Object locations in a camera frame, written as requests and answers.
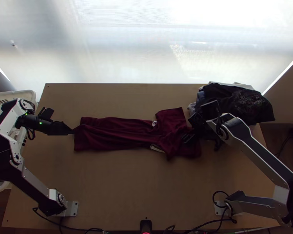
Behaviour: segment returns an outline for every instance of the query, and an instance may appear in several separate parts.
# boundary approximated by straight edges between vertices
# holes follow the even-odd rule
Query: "white laundry basket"
[[[36,93],[32,90],[24,90],[24,91],[10,91],[10,92],[0,92],[0,114],[1,114],[1,106],[2,104],[12,101],[17,98],[22,98],[28,101],[31,101],[35,104],[37,108],[38,104],[36,102]],[[10,136],[17,140],[18,146],[22,152],[24,139],[26,137],[26,130],[24,128],[16,129],[13,128],[10,132]],[[0,192],[4,190],[9,185],[7,181],[0,181]]]

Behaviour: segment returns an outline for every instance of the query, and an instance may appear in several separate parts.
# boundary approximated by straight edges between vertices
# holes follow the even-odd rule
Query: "cable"
[[[283,151],[284,147],[286,146],[286,143],[291,139],[291,136],[288,136],[281,144],[280,150],[278,153],[274,154],[277,158],[280,157],[281,152]]]
[[[163,231],[163,233],[162,234],[166,234],[168,231],[170,232],[170,233],[173,233],[174,231],[174,229],[175,229],[175,224],[174,225],[172,225],[172,226],[169,226],[168,228],[166,228],[164,231]]]
[[[280,150],[278,153],[274,154],[277,158],[280,158],[281,152],[283,151],[284,147],[286,146],[286,143],[291,139],[291,136],[287,136],[285,140],[282,142]]]
[[[207,224],[210,224],[210,223],[220,222],[218,228],[217,228],[215,231],[212,231],[212,232],[209,232],[209,233],[218,232],[219,229],[220,229],[221,226],[222,226],[222,222],[223,222],[223,221],[231,221],[231,222],[233,222],[234,224],[236,224],[237,221],[236,221],[235,219],[233,219],[233,218],[226,218],[226,219],[223,218],[223,216],[225,215],[225,212],[227,211],[227,209],[228,209],[228,208],[225,208],[225,209],[224,209],[224,211],[223,211],[223,213],[222,213],[222,217],[221,217],[220,220],[212,220],[212,221],[206,222],[206,223],[204,223],[204,224],[202,224],[202,225],[200,225],[200,226],[197,226],[197,227],[195,227],[195,228],[193,228],[193,229],[191,229],[191,230],[185,231],[183,234],[188,234],[188,233],[190,233],[190,232],[197,231],[199,228],[201,228],[201,227],[203,227],[203,226],[205,226],[205,225],[207,225]]]
[[[93,228],[88,229],[88,230],[85,232],[85,234],[87,234],[88,232],[103,232],[103,230],[100,229],[100,228],[93,227]]]
[[[47,218],[43,217],[41,214],[38,213],[38,211],[37,211],[37,210],[38,210],[38,207],[34,207],[32,210],[33,210],[33,211],[36,213],[36,215],[38,215],[40,218],[43,218],[44,220],[46,220],[46,221],[48,221],[48,222],[50,222],[50,223],[53,223],[53,224],[55,224],[55,225],[58,225],[59,228],[60,228],[60,232],[62,231],[61,228],[64,227],[64,228],[66,228],[66,229],[75,230],[75,231],[86,231],[85,233],[88,233],[88,232],[102,232],[102,233],[104,233],[104,234],[107,233],[105,230],[103,230],[103,229],[101,229],[101,228],[96,228],[96,227],[93,227],[93,228],[90,228],[90,229],[80,229],[80,228],[67,227],[67,226],[61,224],[61,220],[60,220],[60,223],[57,223],[57,222],[54,222],[54,221],[52,221],[52,220],[50,220],[50,219],[47,219]]]
[[[35,139],[36,135],[35,135],[35,130],[30,130],[29,128],[26,128],[26,132],[27,132],[27,136],[29,140],[33,140]]]
[[[216,191],[216,192],[213,193],[213,196],[212,196],[213,203],[214,203],[217,207],[219,207],[219,208],[225,208],[224,211],[223,211],[223,213],[222,213],[222,217],[221,217],[221,219],[220,219],[220,220],[212,220],[212,221],[206,222],[206,223],[201,224],[200,226],[197,226],[197,227],[195,227],[195,228],[193,228],[193,229],[191,229],[191,230],[185,231],[183,234],[188,234],[188,233],[190,233],[190,232],[197,231],[199,228],[201,228],[201,227],[203,227],[203,226],[205,226],[205,225],[207,225],[207,224],[210,224],[210,223],[220,222],[218,228],[217,228],[215,231],[212,231],[212,232],[209,232],[209,233],[218,232],[219,229],[220,229],[221,226],[222,226],[222,222],[223,222],[223,221],[231,221],[231,222],[233,222],[234,224],[237,223],[237,221],[236,221],[235,219],[233,219],[232,217],[229,217],[229,218],[227,218],[227,219],[224,219],[224,218],[223,218],[224,215],[225,215],[225,213],[226,213],[226,211],[228,210],[228,207],[227,207],[227,206],[220,206],[220,205],[218,205],[218,204],[215,202],[215,195],[218,194],[218,193],[223,193],[223,194],[225,194],[227,197],[228,197],[229,195],[228,195],[226,192],[221,191],[221,190],[218,190],[218,191]]]
[[[64,218],[64,217],[61,217],[61,219],[60,219],[60,223],[59,223],[59,231],[60,231],[61,234],[63,234],[63,232],[62,232],[62,222],[63,222],[63,218]]]
[[[215,206],[217,206],[217,207],[219,207],[219,208],[226,208],[227,206],[219,206],[219,205],[217,205],[217,203],[215,202],[215,195],[216,194],[218,194],[218,193],[224,193],[227,197],[229,197],[229,195],[226,193],[226,192],[224,192],[224,191],[216,191],[216,192],[214,192],[214,194],[213,194],[213,196],[212,196],[212,200],[213,200],[213,203],[215,204]]]

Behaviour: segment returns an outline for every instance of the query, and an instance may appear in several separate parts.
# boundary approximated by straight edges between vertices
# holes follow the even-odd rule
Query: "maroon shirt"
[[[74,129],[74,150],[149,149],[155,144],[166,153],[168,159],[173,156],[200,156],[199,141],[183,143],[182,136],[192,129],[187,126],[181,107],[161,110],[155,116],[157,121],[82,117],[80,125]]]

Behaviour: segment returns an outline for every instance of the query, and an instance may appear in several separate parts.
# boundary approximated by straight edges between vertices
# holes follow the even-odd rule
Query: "wooden table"
[[[194,102],[200,84],[46,84],[38,110],[51,107],[53,119],[74,128],[82,116],[154,120],[155,113]],[[259,125],[252,133],[265,145]],[[194,228],[219,219],[212,194],[243,190],[248,195],[271,197],[272,182],[240,151],[202,141],[202,156],[175,158],[147,149],[110,152],[73,150],[73,136],[36,133],[23,152],[25,164],[49,188],[68,200],[79,201],[76,217],[65,225],[75,228],[138,230],[146,217],[154,230],[176,224],[176,230]],[[5,227],[56,229],[32,211],[37,203],[13,187],[3,220]],[[275,220],[244,214],[237,224],[222,228],[278,226]],[[216,228],[218,223],[206,228]]]

